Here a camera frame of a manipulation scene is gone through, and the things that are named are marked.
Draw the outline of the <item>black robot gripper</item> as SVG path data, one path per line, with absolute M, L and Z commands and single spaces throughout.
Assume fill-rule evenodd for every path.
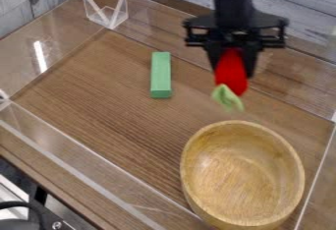
M 242 56 L 247 78 L 255 75 L 259 53 L 264 48 L 284 48 L 290 20 L 255 11 L 252 17 L 238 27 L 222 27 L 215 13 L 188 18 L 183 22 L 186 43 L 203 47 L 210 57 L 211 69 L 216 69 L 224 47 L 243 48 Z

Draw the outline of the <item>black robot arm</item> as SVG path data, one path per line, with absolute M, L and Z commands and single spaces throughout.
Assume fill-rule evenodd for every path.
M 211 68 L 230 48 L 236 48 L 243 59 L 247 77 L 252 78 L 259 53 L 266 48 L 284 48 L 290 20 L 258 10 L 254 0 L 214 0 L 208 15 L 183 22 L 188 46 L 202 47 L 210 57 Z

